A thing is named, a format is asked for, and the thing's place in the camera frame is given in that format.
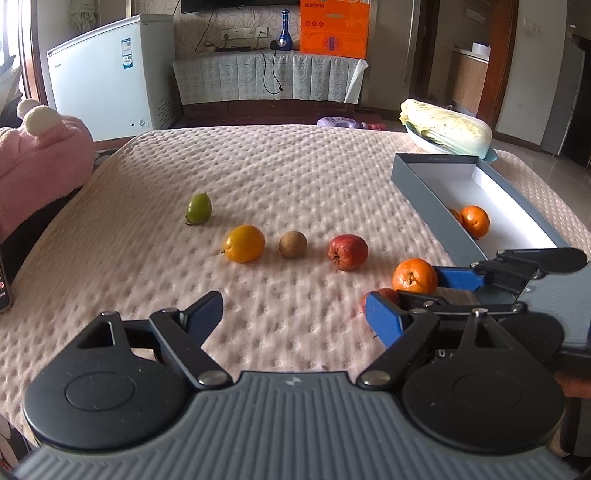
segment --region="blue bottle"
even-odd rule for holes
[[[281,13],[283,15],[283,29],[281,30],[281,34],[277,39],[277,50],[292,50],[294,43],[290,35],[290,11],[285,9]]]

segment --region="gray box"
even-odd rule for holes
[[[499,249],[570,246],[513,185],[477,157],[397,154],[392,181],[458,267],[493,259]],[[454,193],[463,205],[450,205]],[[475,241],[448,210],[466,205],[479,205],[491,217],[491,230],[481,240]]]

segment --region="phone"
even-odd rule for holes
[[[8,281],[4,274],[4,264],[0,253],[0,313],[7,311],[12,305],[12,296],[8,289]]]

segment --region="cardboard box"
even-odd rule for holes
[[[367,36],[302,30],[300,50],[303,53],[335,55],[364,59],[367,55]]]
[[[392,181],[458,267],[500,249],[569,247],[548,220],[489,164],[463,155],[397,154]],[[474,240],[448,208],[478,205],[491,230]]]
[[[367,36],[369,4],[350,0],[302,0],[301,29]]]
[[[349,0],[303,0],[301,51],[364,59],[367,54],[369,4]]]

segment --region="green pear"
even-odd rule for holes
[[[211,215],[212,202],[207,196],[207,193],[193,195],[185,212],[187,223],[189,225],[201,225],[207,222]]]

